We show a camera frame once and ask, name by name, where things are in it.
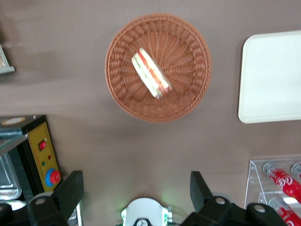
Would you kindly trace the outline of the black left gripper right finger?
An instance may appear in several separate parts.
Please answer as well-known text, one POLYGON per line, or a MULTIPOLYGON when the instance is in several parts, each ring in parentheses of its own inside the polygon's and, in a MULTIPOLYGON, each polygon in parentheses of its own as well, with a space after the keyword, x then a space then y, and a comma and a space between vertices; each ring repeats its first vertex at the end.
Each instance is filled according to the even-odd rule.
POLYGON ((214 196, 199 171, 190 175, 190 198, 194 207, 182 226, 285 226, 268 205, 250 203, 246 209, 223 196, 214 196))

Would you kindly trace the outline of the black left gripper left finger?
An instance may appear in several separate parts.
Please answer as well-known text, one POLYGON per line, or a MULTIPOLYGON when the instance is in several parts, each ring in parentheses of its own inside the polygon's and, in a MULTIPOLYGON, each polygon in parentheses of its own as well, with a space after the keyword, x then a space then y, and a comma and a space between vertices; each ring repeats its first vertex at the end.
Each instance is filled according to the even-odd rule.
POLYGON ((66 226, 84 193, 83 172, 73 171, 51 195, 39 194, 26 206, 12 210, 0 205, 2 226, 66 226))

